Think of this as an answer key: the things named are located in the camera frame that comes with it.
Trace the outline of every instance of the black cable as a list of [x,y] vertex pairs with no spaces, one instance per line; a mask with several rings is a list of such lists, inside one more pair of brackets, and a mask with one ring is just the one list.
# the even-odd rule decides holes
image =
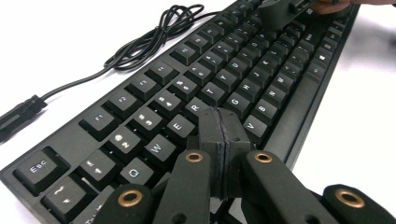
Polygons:
[[10,137],[23,123],[32,119],[42,108],[46,107],[47,104],[44,101],[51,96],[96,79],[112,68],[119,71],[136,69],[151,58],[166,41],[183,35],[196,21],[205,17],[214,16],[218,13],[212,12],[196,17],[204,8],[203,5],[193,5],[190,7],[174,5],[170,7],[161,15],[160,23],[157,27],[122,46],[105,62],[104,69],[98,73],[65,84],[55,90],[49,91],[42,97],[34,95],[31,99],[16,105],[13,109],[0,117],[0,142]]

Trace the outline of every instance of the brass ring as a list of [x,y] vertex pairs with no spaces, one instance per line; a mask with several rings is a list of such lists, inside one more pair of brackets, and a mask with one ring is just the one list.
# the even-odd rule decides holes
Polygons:
[[203,158],[204,156],[201,153],[197,152],[191,152],[186,156],[186,160],[190,162],[198,162],[201,161]]
[[256,159],[256,161],[259,161],[262,163],[268,163],[268,162],[272,161],[272,157],[266,153],[263,153],[263,152],[256,153],[254,158]]
[[[125,197],[128,195],[133,194],[135,197],[132,200],[126,200]],[[140,203],[142,201],[143,194],[139,190],[136,189],[130,189],[127,191],[124,191],[120,197],[119,197],[119,205],[122,207],[132,207]]]
[[364,200],[361,196],[356,193],[346,190],[346,189],[338,189],[335,192],[335,197],[341,202],[348,206],[354,208],[362,208],[364,206]]

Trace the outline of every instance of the mechanical keyboard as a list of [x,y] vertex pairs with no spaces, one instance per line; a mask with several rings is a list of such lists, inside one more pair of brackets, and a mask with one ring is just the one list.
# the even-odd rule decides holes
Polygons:
[[[342,18],[308,9],[274,32],[261,28],[259,3],[225,8],[12,162],[2,181],[41,222],[90,223],[116,187],[167,178],[210,106],[232,110],[256,148],[291,168],[358,8]],[[243,222],[238,202],[213,199],[211,221]]]

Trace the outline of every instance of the white surface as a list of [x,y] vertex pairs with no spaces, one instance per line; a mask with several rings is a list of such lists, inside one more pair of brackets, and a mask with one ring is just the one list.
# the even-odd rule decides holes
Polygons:
[[[161,13],[172,4],[202,3],[208,12],[221,10],[232,1],[136,2],[2,2],[0,114],[33,94],[41,96],[64,83],[98,72],[120,46],[155,27]],[[295,174],[309,189],[319,193],[332,183],[354,186],[395,216],[396,188],[391,180],[395,170],[392,128],[396,126],[393,116],[396,111],[395,104],[390,104],[396,95],[391,86],[396,83],[396,47],[390,44],[390,39],[393,37],[395,42],[396,24],[390,16],[396,9],[362,9],[297,161]],[[39,119],[0,146],[0,169],[125,78],[117,74],[102,77],[51,98]],[[2,183],[0,194],[3,220],[37,222]]]

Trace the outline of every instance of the person's hand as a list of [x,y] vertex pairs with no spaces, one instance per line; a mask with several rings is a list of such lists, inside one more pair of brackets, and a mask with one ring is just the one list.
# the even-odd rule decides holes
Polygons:
[[312,4],[312,9],[319,14],[329,14],[348,7],[350,4],[390,5],[396,4],[396,0],[339,0],[333,5],[332,0],[318,0]]

